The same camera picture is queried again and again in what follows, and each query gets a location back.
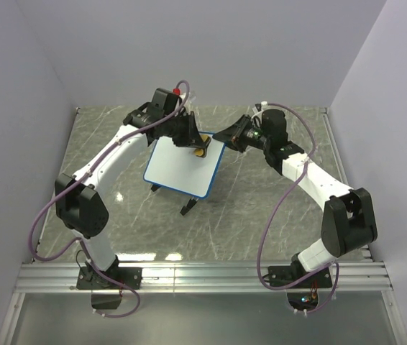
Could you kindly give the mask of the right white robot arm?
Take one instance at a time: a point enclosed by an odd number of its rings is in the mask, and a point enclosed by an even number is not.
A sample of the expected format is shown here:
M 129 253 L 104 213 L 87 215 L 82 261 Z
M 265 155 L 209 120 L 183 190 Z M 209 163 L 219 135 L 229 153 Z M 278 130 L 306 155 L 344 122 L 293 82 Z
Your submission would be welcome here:
M 213 138 L 234 151 L 244 152 L 248 147 L 261 150 L 266 163 L 292 181 L 286 195 L 299 187 L 320 207 L 320 237 L 293 256 L 284 286 L 304 288 L 337 258 L 373 243 L 378 230 L 370 193 L 339 182 L 319 167 L 313 161 L 315 147 L 305 152 L 289 140 L 285 117 L 288 110 L 278 103 L 259 103 L 255 115 L 242 115 Z

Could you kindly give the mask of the blue framed whiteboard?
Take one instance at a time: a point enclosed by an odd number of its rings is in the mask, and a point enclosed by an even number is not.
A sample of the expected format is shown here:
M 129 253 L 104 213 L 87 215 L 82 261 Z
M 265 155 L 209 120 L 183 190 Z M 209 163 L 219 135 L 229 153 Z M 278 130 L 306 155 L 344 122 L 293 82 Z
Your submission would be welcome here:
M 194 149 L 176 147 L 172 139 L 162 137 L 154 144 L 143 180 L 200 199 L 207 198 L 224 149 L 224 143 L 213 139 L 202 158 L 194 154 Z

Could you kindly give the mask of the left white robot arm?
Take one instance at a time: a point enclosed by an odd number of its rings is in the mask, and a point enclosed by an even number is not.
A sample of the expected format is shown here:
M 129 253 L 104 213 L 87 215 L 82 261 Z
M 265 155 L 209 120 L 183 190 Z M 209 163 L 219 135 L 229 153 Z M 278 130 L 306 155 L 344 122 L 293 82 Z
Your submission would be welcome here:
M 103 197 L 130 162 L 161 137 L 204 158 L 211 139 L 200 134 L 193 111 L 186 108 L 190 93 L 179 87 L 155 90 L 152 100 L 129 112 L 106 146 L 72 175 L 55 181 L 56 215 L 80 241 L 88 271 L 103 289 L 121 282 L 119 259 L 104 228 L 109 212 Z

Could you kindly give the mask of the yellow eraser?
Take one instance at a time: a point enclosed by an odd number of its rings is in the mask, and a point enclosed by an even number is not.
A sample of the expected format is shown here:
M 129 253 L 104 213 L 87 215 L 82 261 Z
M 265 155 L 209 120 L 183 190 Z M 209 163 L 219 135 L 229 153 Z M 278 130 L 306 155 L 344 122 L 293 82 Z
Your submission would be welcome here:
M 210 138 L 210 136 L 208 136 L 206 134 L 202 134 L 201 138 L 203 140 L 203 147 L 195 148 L 195 150 L 193 151 L 193 154 L 197 157 L 205 158 L 205 156 L 207 155 L 207 152 L 208 152 L 208 147 L 210 145 L 211 138 Z

